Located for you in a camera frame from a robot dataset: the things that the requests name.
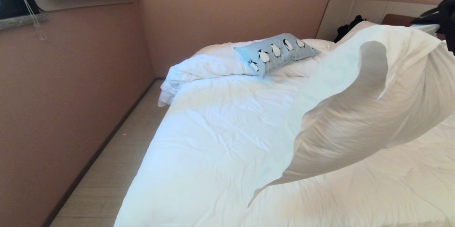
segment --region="light blue pillow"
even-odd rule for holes
[[[245,47],[234,48],[262,77],[276,69],[320,53],[292,34],[284,33]]]

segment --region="penguin print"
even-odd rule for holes
[[[252,60],[248,61],[249,65],[255,69],[255,71],[259,71],[259,67],[257,66],[257,63],[253,62]]]
[[[305,43],[303,41],[301,41],[300,39],[297,39],[297,45],[302,48],[302,47],[305,47]]]
[[[263,50],[257,51],[259,54],[259,59],[262,60],[263,63],[268,63],[270,61],[270,57],[268,56],[268,52],[265,52]]]
[[[272,51],[275,57],[281,57],[281,50],[276,45],[270,44],[270,46],[272,47]]]
[[[292,47],[292,44],[291,44],[287,39],[283,39],[283,43],[284,43],[284,46],[285,46],[289,51],[294,50],[294,48]]]

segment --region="white comforter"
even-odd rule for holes
[[[293,152],[274,130],[318,60],[262,79],[232,44],[218,47],[170,70],[160,101],[171,106],[116,227],[453,226],[454,115],[409,144],[271,186],[247,208],[273,151]]]

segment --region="floor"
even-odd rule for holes
[[[158,107],[162,81],[149,92],[90,167],[51,227],[112,227],[123,198],[168,107]]]

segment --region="headboard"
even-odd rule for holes
[[[409,22],[436,5],[423,5],[379,0],[330,0],[316,39],[333,41],[340,26],[349,24],[357,15],[378,24],[410,26]]]

